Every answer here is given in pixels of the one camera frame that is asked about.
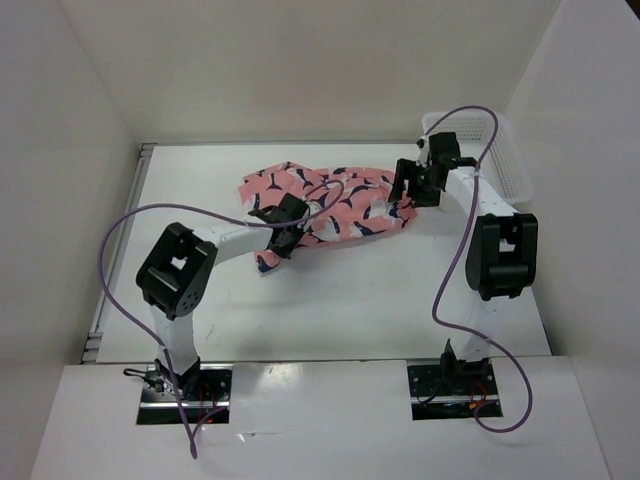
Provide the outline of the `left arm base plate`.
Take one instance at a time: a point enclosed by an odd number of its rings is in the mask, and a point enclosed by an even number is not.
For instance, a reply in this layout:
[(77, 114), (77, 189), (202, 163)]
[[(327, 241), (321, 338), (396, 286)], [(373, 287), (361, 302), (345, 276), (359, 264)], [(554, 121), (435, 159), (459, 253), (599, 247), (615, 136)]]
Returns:
[[(195, 383), (180, 388), (181, 403), (190, 425), (201, 420), (205, 425), (229, 423), (232, 371), (231, 364), (204, 363)], [(155, 365), (146, 365), (144, 370), (125, 368), (123, 374), (142, 381), (137, 425), (182, 423), (172, 385), (163, 379)]]

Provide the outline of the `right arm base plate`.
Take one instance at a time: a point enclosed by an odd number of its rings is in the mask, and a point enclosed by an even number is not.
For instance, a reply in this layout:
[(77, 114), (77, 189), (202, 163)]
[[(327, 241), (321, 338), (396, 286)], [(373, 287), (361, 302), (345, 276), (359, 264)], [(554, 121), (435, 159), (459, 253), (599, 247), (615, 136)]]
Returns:
[(413, 421), (473, 419), (503, 416), (491, 365), (475, 379), (443, 380), (442, 368), (434, 361), (408, 363), (408, 388)]

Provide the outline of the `pink shark print shorts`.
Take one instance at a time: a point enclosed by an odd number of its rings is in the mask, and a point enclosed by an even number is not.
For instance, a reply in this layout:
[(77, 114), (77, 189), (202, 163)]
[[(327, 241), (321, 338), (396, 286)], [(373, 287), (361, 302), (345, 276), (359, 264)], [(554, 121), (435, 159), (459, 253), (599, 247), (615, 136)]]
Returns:
[(417, 212), (406, 196), (388, 200), (393, 181), (392, 171), (379, 168), (312, 169), (287, 161), (246, 175), (238, 193), (248, 211), (275, 207), (287, 193), (310, 201), (322, 214), (297, 247), (320, 248), (408, 227)]

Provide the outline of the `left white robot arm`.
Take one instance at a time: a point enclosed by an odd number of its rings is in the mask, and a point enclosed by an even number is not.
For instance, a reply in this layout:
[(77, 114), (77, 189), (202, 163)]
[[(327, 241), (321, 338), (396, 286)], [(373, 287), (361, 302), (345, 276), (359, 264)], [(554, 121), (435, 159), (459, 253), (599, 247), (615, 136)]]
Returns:
[(285, 194), (276, 206), (255, 209), (239, 223), (192, 230), (168, 225), (136, 275), (136, 285), (154, 318), (160, 345), (155, 360), (163, 389), (185, 400), (200, 385), (201, 359), (194, 343), (193, 313), (203, 300), (215, 266), (248, 253), (287, 258), (298, 245), (314, 210)]

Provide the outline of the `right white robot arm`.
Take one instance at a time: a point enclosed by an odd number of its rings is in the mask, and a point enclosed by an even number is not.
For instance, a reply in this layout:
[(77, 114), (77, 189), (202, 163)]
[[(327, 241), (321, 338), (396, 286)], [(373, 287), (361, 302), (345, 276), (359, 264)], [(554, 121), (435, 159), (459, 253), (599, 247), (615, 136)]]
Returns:
[(397, 161), (389, 199), (437, 207), (448, 195), (467, 217), (454, 260), (464, 264), (471, 303), (466, 316), (449, 326), (454, 334), (438, 370), (440, 385), (460, 393), (487, 374), (491, 342), (507, 305), (533, 283), (538, 221), (497, 193), (482, 176), (481, 159), (462, 155), (455, 133), (433, 134), (418, 146), (417, 159)]

